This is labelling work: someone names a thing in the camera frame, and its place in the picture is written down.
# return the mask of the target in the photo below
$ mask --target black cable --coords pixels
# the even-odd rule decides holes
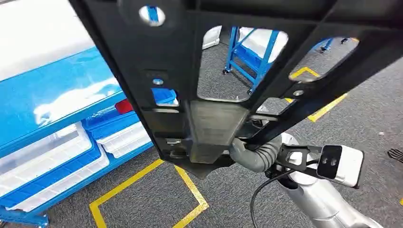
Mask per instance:
[[[318,163],[319,160],[312,160],[312,161],[308,161],[307,162],[307,166]],[[263,184],[261,184],[253,193],[252,198],[250,199],[250,216],[252,217],[252,223],[253,223],[253,227],[254,228],[258,228],[258,225],[256,224],[256,220],[255,220],[255,211],[254,211],[254,207],[255,207],[255,199],[256,196],[258,195],[258,193],[262,190],[262,188],[264,188],[266,185],[272,183],[273,181],[276,181],[278,179],[281,179],[284,176],[290,175],[294,172],[295,170],[288,170],[282,174],[279,174],[278,176],[273,177],[270,180],[265,181]]]

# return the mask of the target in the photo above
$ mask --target blue shelf cart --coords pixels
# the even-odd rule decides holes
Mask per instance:
[[[0,158],[126,98],[95,47],[3,80],[0,91],[0,118],[6,120],[0,128]],[[0,205],[0,220],[44,228],[49,221],[41,213],[46,209],[152,145],[118,159],[107,153],[108,166],[30,212]]]
[[[263,58],[259,57],[255,52],[246,48],[242,45],[242,43],[254,32],[256,28],[252,29],[241,41],[239,40],[239,29],[240,27],[232,27],[231,34],[230,34],[230,43],[229,49],[227,54],[227,61],[225,63],[225,67],[222,71],[224,75],[227,75],[231,70],[232,67],[237,69],[244,77],[246,77],[249,81],[253,83],[252,87],[247,91],[250,95],[259,85],[267,71],[271,67],[271,63],[268,63],[270,54],[273,50],[274,44],[276,43],[277,36],[279,31],[272,31],[270,38],[267,43],[267,47],[264,53]],[[321,53],[330,49],[331,42],[333,41],[332,38],[327,40],[320,41],[317,45],[315,45],[312,49],[317,48],[318,46],[321,47]],[[242,69],[235,61],[235,57],[239,58],[246,66],[248,66],[251,70],[256,73],[256,76],[251,76],[248,72]]]

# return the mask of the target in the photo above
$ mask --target bolt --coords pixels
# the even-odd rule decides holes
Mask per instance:
[[[295,92],[292,93],[294,96],[301,96],[304,94],[304,90],[297,90]]]

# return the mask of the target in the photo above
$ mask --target floor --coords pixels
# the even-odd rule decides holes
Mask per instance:
[[[228,49],[226,34],[227,31],[223,31],[221,43],[203,53],[198,93],[203,97],[244,99],[251,83],[236,71],[221,74]],[[309,67],[322,75],[353,49],[356,42],[349,40],[340,45],[340,39],[335,39],[332,48],[324,54],[312,50],[294,72]],[[403,59],[350,91],[315,122],[306,119],[289,129],[291,134],[311,144],[344,144],[365,151],[362,188],[336,187],[352,206],[385,228],[403,227],[403,206],[399,203],[403,198],[403,164],[391,160],[385,153],[389,148],[403,146],[401,66]],[[278,113],[287,105],[286,100],[269,99],[264,103],[264,110]],[[50,208],[47,211],[49,227],[96,227],[89,204],[157,159],[157,152],[151,148]],[[200,210],[193,220],[188,219],[187,227],[252,227],[249,201],[253,191],[266,180],[263,174],[234,164],[215,170],[205,180],[190,174],[189,177],[196,190],[189,188],[189,180],[179,175],[173,165],[162,163],[98,207],[106,226],[175,226],[199,205],[194,195],[196,191],[208,207]],[[258,195],[255,214],[260,227],[312,227],[277,183],[270,184]],[[20,226],[8,224],[6,227]]]

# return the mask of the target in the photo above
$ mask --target blue metal frame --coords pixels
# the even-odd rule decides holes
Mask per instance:
[[[29,224],[29,225],[37,225],[37,226],[41,226],[42,228],[44,228],[48,225],[49,222],[48,222],[48,217],[46,215],[43,215],[43,216],[39,215],[41,212],[47,210],[48,208],[57,204],[61,200],[67,198],[71,194],[79,191],[86,185],[92,183],[93,181],[97,180],[98,178],[100,178],[103,175],[107,174],[108,172],[112,171],[119,165],[134,158],[135,156],[141,154],[143,151],[149,149],[152,146],[153,146],[153,143],[149,142],[120,158],[114,158],[112,154],[106,153],[106,155],[109,159],[109,165],[106,166],[105,168],[94,173],[87,179],[79,182],[75,186],[73,186],[70,189],[64,191],[63,193],[57,195],[53,199],[40,205],[39,207],[33,209],[30,212],[6,210],[4,207],[0,207],[0,220],[7,221],[7,222],[17,222],[17,223],[22,223],[22,224]]]
[[[265,54],[263,58],[260,58],[253,51],[244,47],[242,43],[256,30],[256,28],[252,29],[241,41],[238,42],[238,31],[239,27],[232,27],[231,29],[231,37],[229,43],[229,50],[227,55],[227,62],[225,64],[225,69],[230,72],[231,67],[234,67],[238,71],[241,72],[249,81],[253,83],[252,88],[248,91],[249,93],[253,92],[258,84],[263,79],[266,72],[270,69],[271,63],[268,63],[271,51],[273,50],[274,44],[276,42],[279,31],[272,31]],[[250,69],[256,72],[256,78],[248,74],[244,69],[238,66],[234,58],[238,57],[241,59]]]
[[[5,95],[1,97],[0,103],[2,109],[8,112],[2,112],[0,116],[2,119],[7,120],[4,123],[5,127],[13,129],[14,133],[18,131],[18,135],[13,134],[10,136],[5,128],[3,128],[0,134],[3,137],[0,142],[0,158],[126,99],[118,84],[109,84],[109,80],[113,78],[114,76],[106,62],[98,50],[93,47],[1,81],[0,90]],[[82,89],[105,81],[108,82],[102,85],[102,88],[95,89],[93,94],[88,94],[88,96],[105,95],[105,98],[95,99],[96,101],[92,104],[74,109],[71,113],[66,113],[65,116],[54,121],[52,120],[45,125],[36,122],[33,110],[39,105],[52,103],[62,95],[68,95],[70,91],[82,91]],[[16,88],[24,91],[24,93],[14,93],[13,91]],[[6,210],[4,206],[0,206],[0,220],[36,225],[44,228],[48,224],[48,218],[46,215],[39,215],[41,212],[150,148],[152,145],[149,142],[118,159],[107,153],[110,162],[108,166],[30,212]]]
[[[147,10],[148,10],[148,17],[150,18],[150,21],[158,22],[157,7],[156,6],[147,6]]]

